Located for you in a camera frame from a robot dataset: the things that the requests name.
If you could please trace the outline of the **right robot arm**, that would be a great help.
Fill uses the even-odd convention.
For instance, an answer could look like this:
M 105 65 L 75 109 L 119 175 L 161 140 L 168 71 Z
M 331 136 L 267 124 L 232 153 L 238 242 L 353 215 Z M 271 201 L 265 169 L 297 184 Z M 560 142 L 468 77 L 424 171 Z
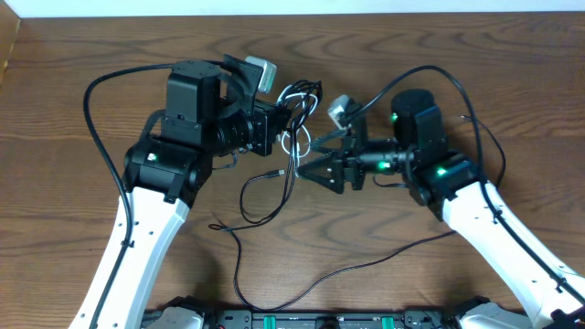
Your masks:
M 441 110 L 427 90 L 405 90 L 391 102 L 394 137 L 371 140 L 364 119 L 347 96 L 329 110 L 342 142 L 313 148 L 321 157 L 303 164 L 300 177 L 337 194 L 346 183 L 362 188 L 368 174 L 400 174 L 411 197 L 464 237 L 490 264 L 524 313 L 511 313 L 486 298 L 464 303 L 450 316 L 461 328 L 581 328 L 584 279 L 557 258 L 505 204 L 495 185 L 483 182 L 477 164 L 449 147 Z

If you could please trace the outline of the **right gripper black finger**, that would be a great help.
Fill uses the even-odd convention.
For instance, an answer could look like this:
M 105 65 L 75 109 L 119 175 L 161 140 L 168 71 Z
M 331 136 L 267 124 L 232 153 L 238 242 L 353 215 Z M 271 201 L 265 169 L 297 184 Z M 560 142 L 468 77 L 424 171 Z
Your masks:
M 344 167 L 337 153 L 325 154 L 297 169 L 298 175 L 337 194 L 344 193 Z
M 310 142 L 310 147 L 313 151 L 317 153 L 329 154 L 331 152 L 334 152 L 335 149 L 331 147 L 326 147 L 325 145 L 333 140 L 344 138 L 346 135 L 347 130 L 334 130 L 325 135 L 315 138 L 312 142 Z

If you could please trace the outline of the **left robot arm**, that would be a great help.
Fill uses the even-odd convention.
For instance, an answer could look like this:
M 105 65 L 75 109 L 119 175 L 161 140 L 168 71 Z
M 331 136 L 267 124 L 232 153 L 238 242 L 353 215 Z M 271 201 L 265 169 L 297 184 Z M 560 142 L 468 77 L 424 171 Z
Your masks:
M 263 58 L 224 56 L 167 65 L 165 107 L 153 112 L 117 172 L 91 120 L 88 128 L 120 192 L 112 234 L 73 328 L 137 328 L 169 246 L 185 223 L 213 160 L 246 149 L 271 154 L 289 110 L 257 100 L 277 68 Z

